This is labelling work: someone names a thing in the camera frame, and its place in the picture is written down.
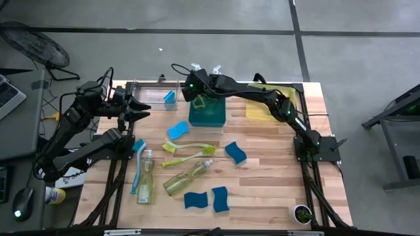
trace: clear plastic bottle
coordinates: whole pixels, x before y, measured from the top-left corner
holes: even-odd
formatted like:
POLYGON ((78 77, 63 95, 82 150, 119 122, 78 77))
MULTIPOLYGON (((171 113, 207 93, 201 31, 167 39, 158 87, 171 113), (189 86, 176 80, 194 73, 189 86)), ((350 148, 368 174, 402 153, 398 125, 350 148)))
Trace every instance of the clear plastic bottle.
POLYGON ((154 196, 153 168, 155 161, 152 159, 152 150, 145 150, 146 158, 142 162, 142 175, 137 190, 137 204, 151 205, 154 196))
POLYGON ((175 196, 184 188, 189 186, 197 177, 202 176, 210 167, 211 163, 213 163, 212 159, 199 161, 191 169, 187 170, 186 172, 181 172, 170 180, 166 181, 163 184, 166 193, 171 197, 175 196))

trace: small plant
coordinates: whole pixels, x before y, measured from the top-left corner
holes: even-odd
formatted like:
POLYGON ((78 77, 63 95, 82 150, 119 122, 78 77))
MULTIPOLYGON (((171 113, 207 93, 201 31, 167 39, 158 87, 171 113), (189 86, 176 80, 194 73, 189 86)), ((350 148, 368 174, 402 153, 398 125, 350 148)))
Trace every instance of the small plant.
POLYGON ((303 224, 309 222, 313 218, 314 217, 311 215, 311 213, 309 213, 308 209, 304 207, 297 211, 297 219, 303 224))

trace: teal container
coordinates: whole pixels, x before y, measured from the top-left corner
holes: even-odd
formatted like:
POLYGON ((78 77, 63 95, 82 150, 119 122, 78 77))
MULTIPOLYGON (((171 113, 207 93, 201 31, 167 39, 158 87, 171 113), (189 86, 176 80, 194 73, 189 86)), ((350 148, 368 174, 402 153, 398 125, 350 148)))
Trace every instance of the teal container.
POLYGON ((190 103, 188 120, 194 127, 223 127, 226 122, 226 100, 199 95, 190 103))

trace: concrete floor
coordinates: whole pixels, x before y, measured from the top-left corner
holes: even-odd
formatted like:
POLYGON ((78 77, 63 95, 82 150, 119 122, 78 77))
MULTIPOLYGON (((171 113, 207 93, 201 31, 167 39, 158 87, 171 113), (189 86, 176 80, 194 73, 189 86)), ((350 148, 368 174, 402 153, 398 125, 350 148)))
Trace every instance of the concrete floor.
MULTIPOLYGON (((416 0, 296 0, 307 31, 420 31, 416 0)), ((0 21, 32 26, 148 29, 293 30, 287 0, 14 0, 0 21)), ((170 63, 200 63, 240 81, 255 72, 269 81, 302 81, 294 36, 47 33, 71 58, 69 70, 82 81, 53 83, 55 95, 115 68, 116 79, 179 77, 170 63)), ((419 83, 420 38, 303 37, 310 80, 321 82, 331 128, 341 147, 345 187, 354 225, 360 229, 420 234, 420 188, 385 193, 398 179, 382 130, 365 131, 363 121, 419 83)), ((0 43, 0 67, 35 69, 32 62, 0 43)), ((64 101, 64 107, 71 100, 64 101)), ((45 106, 45 113, 52 113, 45 106)), ((54 123, 46 123, 51 135, 54 123)), ((89 140, 80 134, 69 146, 89 140)), ((77 194, 55 210, 69 211, 77 194)), ((69 219, 46 225, 66 226, 69 219)))

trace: butcher block tabletop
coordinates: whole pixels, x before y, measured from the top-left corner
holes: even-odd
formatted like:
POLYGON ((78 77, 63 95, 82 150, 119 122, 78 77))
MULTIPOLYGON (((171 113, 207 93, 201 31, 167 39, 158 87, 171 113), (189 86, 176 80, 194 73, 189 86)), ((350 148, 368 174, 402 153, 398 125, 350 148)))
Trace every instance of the butcher block tabletop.
MULTIPOLYGON (((114 81, 114 86, 125 86, 128 81, 114 81)), ((303 83, 306 106, 309 114, 327 114, 321 85, 303 83)), ((135 123, 136 139, 147 143, 146 149, 153 150, 156 165, 155 199, 153 205, 136 204, 137 195, 130 194, 137 169, 132 158, 127 167, 118 228, 161 228, 161 229, 309 229, 288 218, 289 207, 306 205, 301 166, 295 160, 293 137, 295 131, 286 123, 251 120, 245 116, 246 100, 238 97, 226 99, 226 123, 221 128, 190 126, 190 132, 176 144, 206 143, 216 146, 212 156, 214 163, 207 173, 196 179, 184 191, 174 197, 166 194, 163 183, 174 175, 188 170, 200 158, 189 160, 173 167, 162 167, 162 162, 175 157, 187 157, 200 151, 197 148, 178 149, 175 154, 163 150, 169 140, 167 129, 179 121, 188 121, 190 104, 180 94, 176 111, 150 111, 149 117, 135 123), (236 166, 224 147, 236 142, 247 154, 244 164, 236 166), (226 186, 229 211, 216 213, 213 209, 214 187, 226 186), (207 192, 207 208, 184 207, 187 192, 207 192)), ((310 116, 312 129, 322 136, 331 134, 328 116, 310 116)), ((100 118, 98 133, 117 127, 116 119, 100 118)), ((88 171, 75 224, 82 222, 102 198, 110 161, 98 161, 88 171)), ((339 216, 352 225, 343 181, 337 167, 331 163, 319 163, 324 195, 339 216)), ((316 218, 321 223, 320 207, 313 195, 316 218)), ((107 222, 114 205, 111 198, 107 222)))

